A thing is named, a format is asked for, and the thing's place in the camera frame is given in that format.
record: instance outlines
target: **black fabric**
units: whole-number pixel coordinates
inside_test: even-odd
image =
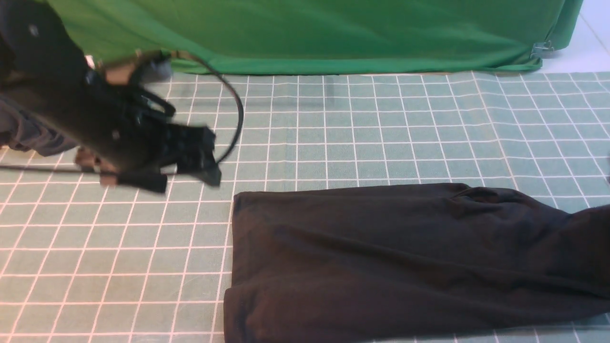
[[[610,311],[610,206],[464,184],[234,198],[227,343],[365,342]]]
[[[0,96],[0,146],[2,145],[16,151],[34,150],[41,156],[52,156],[72,150],[77,143]]]

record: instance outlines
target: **grid mat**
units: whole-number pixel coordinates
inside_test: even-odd
[[[240,145],[218,190],[179,177],[168,197],[92,176],[0,173],[0,342],[223,342],[235,193],[464,182],[574,212],[610,202],[610,73],[231,77]],[[152,89],[220,154],[230,94],[177,74]],[[73,152],[2,162],[71,165]],[[430,342],[610,341],[610,317]],[[405,342],[426,342],[409,338]]]

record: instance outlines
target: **folded cloth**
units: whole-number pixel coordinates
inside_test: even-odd
[[[610,311],[610,206],[465,184],[234,198],[227,343],[366,342]]]
[[[16,151],[34,150],[47,157],[72,150],[77,143],[0,96],[0,146],[4,145]]]

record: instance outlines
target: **metal clip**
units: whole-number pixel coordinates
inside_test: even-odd
[[[535,43],[532,47],[532,51],[529,55],[529,58],[533,58],[534,56],[543,58],[543,55],[552,53],[554,51],[555,48],[553,47],[553,42],[551,42],[550,40],[542,43]]]

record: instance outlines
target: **white floor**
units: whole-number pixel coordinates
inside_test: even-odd
[[[610,71],[610,0],[584,0],[570,46],[556,51],[539,73]]]

